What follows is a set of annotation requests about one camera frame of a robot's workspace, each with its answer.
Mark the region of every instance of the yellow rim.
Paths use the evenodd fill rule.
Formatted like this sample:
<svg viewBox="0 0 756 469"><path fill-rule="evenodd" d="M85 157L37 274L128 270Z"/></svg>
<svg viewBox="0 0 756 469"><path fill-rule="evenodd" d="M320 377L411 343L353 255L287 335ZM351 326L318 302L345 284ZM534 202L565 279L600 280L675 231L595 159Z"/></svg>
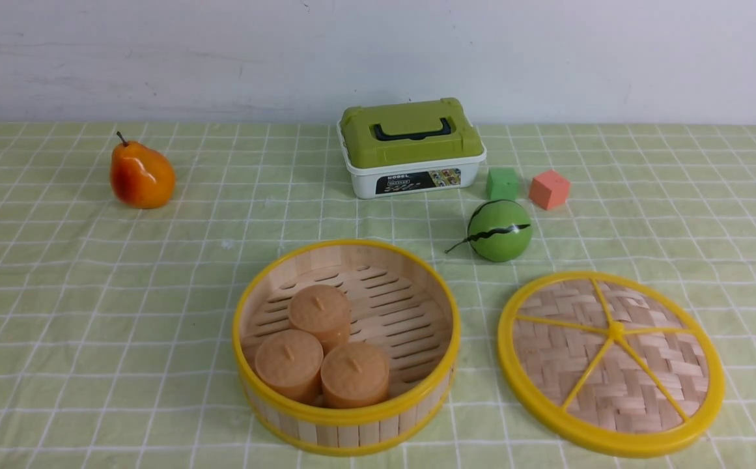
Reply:
<svg viewBox="0 0 756 469"><path fill-rule="evenodd" d="M385 442L376 443L375 445L369 445L369 446L357 446L356 448L330 448L329 446L319 446L314 445L313 443L306 443L303 442L303 440L298 440L294 438L293 436L289 436L288 434L282 433L279 429L273 427L273 425L270 425L262 416L259 415L255 407L251 407L253 409L253 413L256 415L256 420L262 424L262 427L265 427L268 431L270 431L274 436L279 438L280 440L283 440L284 442L288 443L291 446L295 446L295 448L301 449L303 451L309 451L316 454L321 454L323 456L331 456L331 457L357 457L357 456L367 456L370 454L375 454L377 452L385 451L389 448L392 448L393 446L397 446L405 440L408 440L415 436L416 433L423 430L423 427L427 427L427 424L432 421L432 419L435 418L438 411L441 409L441 407L444 405L444 403L447 400L447 397L450 393L450 389L453 387L453 380L455 379L456 374L453 373L450 377L450 380L448 382L447 389L444 391L443 395L441 395L440 398L438 398L438 402L436 403L435 407L432 408L429 415L426 416L422 421L415 424L414 427L410 428L410 430L405 431L404 433L399 434L395 438L386 440Z"/></svg>
<svg viewBox="0 0 756 469"><path fill-rule="evenodd" d="M449 301L450 315L453 319L453 332L450 335L450 343L447 347L446 353L444 353L444 357L442 357L441 361L438 362L438 365L435 367L432 373L429 374L429 376L423 379L420 383L418 383L415 387L413 387L413 389L410 389L409 391L405 392L402 395L399 395L398 397L384 401L383 403L377 404L375 406L363 407L359 409L325 409L322 407L307 406L306 404L300 404L296 401L291 401L290 399L277 394L277 392L274 392L272 389L270 389L270 387L265 385L265 383L263 383L261 379L256 376L256 373L253 373L249 363L244 358L244 354L242 353L242 342L240 334L238 333L238 325L240 324L242 309L244 308L244 304L247 301L247 297L249 297L250 292L256 288L259 282L261 282L261 280L264 279L264 277L267 276L271 270L275 269L277 266L287 261L288 259L294 258L298 255L303 255L303 253L309 252L311 250L328 246L370 246L400 253L401 255L406 256L407 258L411 259L411 261L420 265L423 269L427 270L432 278L436 279L438 286L440 286L444 290L444 294L446 294ZM236 362L238 362L238 368L240 368L240 374L246 380L247 385L249 385L251 389L256 392L256 394L259 395L262 400L265 401L265 403L268 403L276 410L294 416L294 418L302 419L302 421L308 421L317 425L332 425L332 427L334 425L363 425L377 421L378 419L386 419L390 418L391 416L396 416L403 412L406 412L411 407L416 406L418 403L420 403L423 398L427 397L427 395L435 390L435 388L438 386L438 383L440 383L443 378L447 376L450 368L452 368L453 366L453 363L455 363L456 357L458 356L458 344L459 338L461 336L460 321L461 318L458 314L458 306L456 305L456 300L455 298L453 298L453 294L450 291L450 288L447 286L446 282L444 282L444 280L435 271L435 269L432 269L429 264L427 264L425 261L422 261L422 259L414 255L413 253L410 253L405 249L400 249L396 246L392 246L392 244L381 243L380 241L322 241L319 243L309 244L309 246L304 246L300 249L295 249L294 251L287 253L285 256L269 264L267 267L265 267L264 270L259 272L255 276L255 278L253 278L253 280L250 282L250 285L248 285L244 290L240 301L238 301L238 306L236 307L236 312L234 314L234 320L232 320L232 349L234 350L236 356Z"/></svg>
<svg viewBox="0 0 756 469"><path fill-rule="evenodd" d="M602 330L588 326L581 326L581 324L565 324L567 327L575 327L582 330L588 330L588 332L604 334L607 336L607 341L604 343L601 350L598 351L595 359L592 360L586 368L586 371L583 372L583 376L575 384L574 389L568 395L562 406L554 404L533 385L520 364L520 359L517 358L517 353L514 349L514 340L512 339L512 326L514 326L514 321L517 318L520 320L532 320L548 324L555 324L556 321L544 320L543 318L536 317L518 317L517 312L520 310L520 306L524 300L532 296L532 294L535 294L536 291L545 286L571 279L590 279L593 284L596 284L598 280L602 280L640 291L660 302L685 324L686 329L681 331L690 333L697 339L708 362L708 395L705 397L705 402L699 407L698 412L692 416L687 416L678 407L678 404L676 404L676 402L670 397L670 394L664 392L664 387L661 385L660 381L652 375L648 366L643 363L643 360L637 356L636 352L632 350L625 341L613 340L615 332L611 332L609 327ZM598 288L596 288L595 291L602 306L604 306L604 313L607 315L607 318L611 320L603 294L600 293ZM652 328L646 330L626 330L623 334L677 331L678 330L673 329ZM595 365L600 362L604 352L609 349L609 345L613 343L624 348L625 351L636 360L637 364L641 366L642 370L651 375L651 378L658 386L658 389L660 389L667 397L667 400L673 405L673 408L677 410L684 422L677 425L677 427L663 431L662 433L615 433L615 431L604 430L603 428L595 427L595 425L582 421L582 419L574 418L574 416L569 415L569 413L563 410L569 403L571 403L574 396L577 395L577 392L583 386L585 378L589 376L589 373L595 368ZM502 365L503 373L508 379L511 389L536 419L542 424L547 425L548 428L556 431L556 433L559 433L560 436L571 440L571 442L577 445L583 446L583 448L613 456L657 457L685 448L685 446L690 445L694 440L699 438L714 422L717 413L720 411L724 398L724 372L720 357L719 354L716 353L713 343L710 341L702 327L696 323L690 315L685 313L681 307L676 305L676 303L673 303L669 298L663 296L663 294L651 290L644 285L637 284L629 279L613 276L612 274L588 271L562 272L536 279L524 286L524 288L521 288L511 297L502 312L502 317L499 320L499 330L497 331L497 351L499 351L499 362Z"/></svg>

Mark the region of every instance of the toy watermelon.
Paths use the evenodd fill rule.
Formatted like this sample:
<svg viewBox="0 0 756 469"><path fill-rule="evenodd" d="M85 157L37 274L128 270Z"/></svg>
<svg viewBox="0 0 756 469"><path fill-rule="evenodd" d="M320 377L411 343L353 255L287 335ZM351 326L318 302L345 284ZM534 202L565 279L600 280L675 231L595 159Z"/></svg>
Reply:
<svg viewBox="0 0 756 469"><path fill-rule="evenodd" d="M506 199L491 200L473 211L468 237L444 253L459 244L470 243L478 255L489 261L511 261L525 251L532 236L531 220L522 205Z"/></svg>

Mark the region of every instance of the orange cube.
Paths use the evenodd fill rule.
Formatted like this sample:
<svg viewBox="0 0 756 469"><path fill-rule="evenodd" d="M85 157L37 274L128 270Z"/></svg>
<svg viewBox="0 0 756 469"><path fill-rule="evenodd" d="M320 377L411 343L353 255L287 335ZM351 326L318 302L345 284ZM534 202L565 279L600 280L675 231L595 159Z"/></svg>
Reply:
<svg viewBox="0 0 756 469"><path fill-rule="evenodd" d="M549 169L532 179L529 198L543 210L552 210L566 202L571 185L567 178Z"/></svg>

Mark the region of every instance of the box handle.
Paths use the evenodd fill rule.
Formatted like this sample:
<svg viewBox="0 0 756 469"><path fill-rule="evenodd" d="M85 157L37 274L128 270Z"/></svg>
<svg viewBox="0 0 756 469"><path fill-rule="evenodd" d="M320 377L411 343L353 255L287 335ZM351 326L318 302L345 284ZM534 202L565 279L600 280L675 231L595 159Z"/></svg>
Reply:
<svg viewBox="0 0 756 469"><path fill-rule="evenodd" d="M435 137L437 135L449 135L452 133L452 128L450 128L450 122L447 121L447 119L440 118L441 121L441 128L440 130L431 130L429 132L413 132L412 134L398 134L398 135L389 135L387 133L384 133L383 128L381 128L380 124L372 125L372 129L375 133L375 138L380 140L381 142L390 142L392 140L424 140L426 137Z"/></svg>

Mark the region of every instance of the green lid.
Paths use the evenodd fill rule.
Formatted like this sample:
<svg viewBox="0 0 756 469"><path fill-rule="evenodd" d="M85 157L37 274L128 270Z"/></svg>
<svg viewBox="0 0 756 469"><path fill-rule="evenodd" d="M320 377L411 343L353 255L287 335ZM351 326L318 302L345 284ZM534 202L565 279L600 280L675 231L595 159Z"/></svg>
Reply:
<svg viewBox="0 0 756 469"><path fill-rule="evenodd" d="M455 98L349 107L340 131L355 168L479 156L482 139Z"/></svg>

